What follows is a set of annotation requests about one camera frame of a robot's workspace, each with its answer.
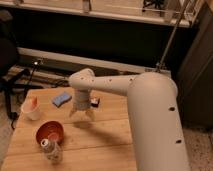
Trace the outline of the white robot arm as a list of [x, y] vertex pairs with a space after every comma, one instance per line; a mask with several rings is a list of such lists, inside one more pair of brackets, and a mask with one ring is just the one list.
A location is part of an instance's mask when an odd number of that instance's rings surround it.
[[69, 77], [73, 107], [88, 107], [93, 90], [127, 98], [137, 171], [191, 171], [180, 121], [175, 82], [158, 72], [97, 77], [83, 69]]

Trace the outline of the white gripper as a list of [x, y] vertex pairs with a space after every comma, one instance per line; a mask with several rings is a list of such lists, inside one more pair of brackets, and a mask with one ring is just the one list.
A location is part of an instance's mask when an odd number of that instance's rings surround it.
[[88, 110], [90, 108], [90, 92], [88, 90], [74, 90], [74, 99], [73, 99], [73, 109], [69, 113], [69, 117], [76, 111], [86, 111], [86, 115], [92, 120], [95, 120], [95, 115], [93, 110]]

